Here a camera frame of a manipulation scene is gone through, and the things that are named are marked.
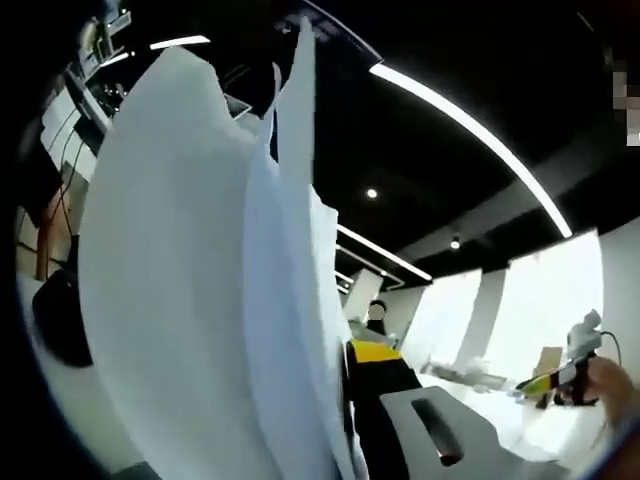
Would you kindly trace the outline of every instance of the hand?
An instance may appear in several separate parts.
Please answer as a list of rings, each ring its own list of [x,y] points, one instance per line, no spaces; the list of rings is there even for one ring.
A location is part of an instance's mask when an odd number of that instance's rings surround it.
[[[617,363],[603,357],[589,359],[587,376],[584,400],[601,399],[607,420],[615,428],[633,401],[635,391],[631,378]],[[571,389],[563,389],[561,395],[570,399]]]

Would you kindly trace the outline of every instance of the white wall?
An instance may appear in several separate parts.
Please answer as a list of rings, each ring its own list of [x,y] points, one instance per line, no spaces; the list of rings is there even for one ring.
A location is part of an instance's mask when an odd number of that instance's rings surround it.
[[[369,310],[369,303],[376,298],[382,286],[382,277],[363,268],[360,270],[354,282],[349,288],[349,294],[344,301],[343,312],[347,320],[358,318],[364,322]]]
[[[506,270],[497,270],[482,275],[473,314],[455,361],[456,367],[464,368],[469,360],[482,358],[487,351],[502,300],[505,274]]]
[[[473,314],[481,271],[438,278],[420,299],[414,320],[402,343],[410,367],[455,362]]]
[[[640,384],[640,217],[600,237],[604,276],[603,328],[613,332],[625,369]],[[616,358],[611,338],[603,352]]]
[[[426,287],[405,288],[381,293],[378,298],[387,305],[384,326],[387,335],[395,334],[402,342]]]
[[[596,231],[513,259],[485,354],[489,371],[511,380],[527,378],[544,347],[564,348],[569,329],[591,310],[602,312],[602,306]]]

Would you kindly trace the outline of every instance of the white curtain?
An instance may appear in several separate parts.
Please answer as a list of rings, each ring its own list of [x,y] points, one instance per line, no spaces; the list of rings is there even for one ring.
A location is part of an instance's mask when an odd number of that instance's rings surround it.
[[[595,231],[513,260],[489,340],[490,372],[531,376],[542,347],[565,347],[569,329],[591,309],[602,314],[600,241]]]
[[[412,368],[428,362],[453,364],[464,338],[480,288],[481,270],[439,278],[422,294],[402,344]]]

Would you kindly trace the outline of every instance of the cable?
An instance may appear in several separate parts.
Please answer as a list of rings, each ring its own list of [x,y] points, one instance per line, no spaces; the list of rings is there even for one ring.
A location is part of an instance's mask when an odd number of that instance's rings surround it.
[[[69,113],[69,115],[67,115],[67,118],[64,119],[64,121],[62,122],[62,124],[60,125],[58,130],[56,131],[55,135],[53,136],[53,140],[51,140],[51,143],[49,143],[49,146],[46,148],[47,153],[49,153],[49,156],[51,156],[51,149],[53,148],[53,145],[56,143],[56,140],[58,139],[60,134],[62,133],[62,130],[67,125],[67,122],[71,119],[73,114],[76,113],[77,111],[78,111],[78,107],[72,108],[71,109],[71,113]],[[27,211],[25,210],[24,212],[22,212],[22,218],[20,218],[19,227],[17,228],[16,236],[18,238],[20,237],[20,232],[22,232],[22,226],[24,225],[24,219],[26,218],[26,216],[27,216]]]
[[[64,196],[67,194],[67,191],[69,191],[69,188],[71,187],[71,182],[73,181],[73,176],[76,173],[76,166],[78,164],[78,158],[80,158],[80,152],[82,151],[82,147],[84,147],[84,142],[82,140],[80,140],[80,146],[78,147],[78,151],[76,152],[76,157],[73,160],[73,165],[71,166],[71,175],[69,176],[69,181],[67,182],[67,185],[65,187],[65,189],[62,191],[61,195],[60,195],[60,199],[58,200],[58,203],[56,204],[56,207],[53,209],[53,214],[51,215],[51,223],[53,222],[53,219],[56,216],[56,213],[58,211],[58,208],[60,208],[60,204],[62,204],[62,211],[64,213],[64,218],[67,222],[67,229],[69,230],[69,236],[73,236],[73,232],[71,229],[71,223],[69,222],[69,216],[67,215],[67,209],[64,206]],[[44,237],[44,241],[45,241],[45,250],[47,252],[47,263],[45,265],[45,278],[49,278],[49,235],[48,232]]]
[[[62,167],[64,165],[64,154],[67,152],[67,146],[69,145],[69,141],[73,137],[74,133],[76,133],[76,131],[72,128],[71,129],[71,133],[67,137],[67,140],[64,142],[64,147],[62,147],[62,155],[60,156],[60,177],[61,178],[62,178]]]
[[[600,336],[602,336],[602,337],[604,337],[605,335],[609,335],[611,338],[613,338],[613,341],[616,342],[616,349],[618,350],[618,365],[622,366],[622,351],[620,350],[620,344],[618,343],[618,339],[616,338],[616,336],[613,333],[611,333],[611,332],[609,332],[607,330],[604,330],[600,334]]]
[[[58,211],[58,207],[62,203],[62,211],[64,212],[64,218],[67,221],[67,229],[69,230],[69,235],[73,236],[73,231],[71,229],[71,222],[69,222],[69,216],[67,215],[67,208],[64,205],[64,196],[67,194],[69,189],[71,188],[71,182],[73,181],[73,176],[76,174],[76,166],[78,165],[78,158],[80,158],[80,152],[82,151],[82,147],[84,147],[85,143],[80,140],[80,147],[78,147],[78,151],[76,152],[76,157],[73,159],[73,165],[71,166],[71,175],[69,175],[69,181],[67,182],[67,186],[65,187],[62,195],[60,195],[60,200],[58,200],[58,204],[56,208],[53,210],[53,216],[55,217],[56,212]]]
[[[76,113],[77,111],[78,111],[78,107],[74,107],[74,108],[71,109],[71,113],[69,115],[67,115],[67,118],[64,119],[64,122],[62,122],[62,125],[60,125],[60,128],[58,128],[58,131],[53,136],[53,140],[51,140],[51,143],[49,144],[49,147],[47,148],[47,152],[51,153],[51,149],[53,148],[53,144],[56,143],[56,140],[58,139],[58,136],[60,135],[60,133],[62,133],[62,129],[65,127],[65,125],[67,124],[69,119],[73,116],[73,114]]]

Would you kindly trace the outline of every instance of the black ceiling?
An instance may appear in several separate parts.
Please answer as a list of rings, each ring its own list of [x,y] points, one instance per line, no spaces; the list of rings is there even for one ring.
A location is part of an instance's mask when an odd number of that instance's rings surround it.
[[[134,28],[126,43],[144,52],[154,41],[208,36],[212,43],[193,51],[218,69],[223,84],[228,72],[246,67],[248,73],[228,89],[259,112],[272,92],[269,62],[287,70],[295,41],[295,32],[283,35],[274,25],[299,2],[244,0],[222,9],[219,3],[186,0],[163,10],[155,2],[131,2]],[[532,169],[606,115],[617,122],[624,141],[624,116],[611,115],[605,37],[562,2],[316,3],[387,65],[474,116]],[[358,52],[339,37],[321,42],[317,52],[314,183],[325,203],[339,211],[341,224],[397,252],[516,180],[500,158],[444,114],[369,74],[356,61]],[[133,83],[155,55],[120,62],[101,78]],[[626,195],[640,178],[639,161],[638,150],[629,147],[557,199],[574,231],[613,228],[640,214],[637,195],[635,201]],[[368,188],[378,198],[368,199]],[[435,276],[498,268],[559,239],[537,209],[482,238],[463,239],[458,252],[441,252],[418,265]],[[355,242],[339,241],[409,284],[421,281]],[[346,274],[361,268],[341,254],[337,263]]]

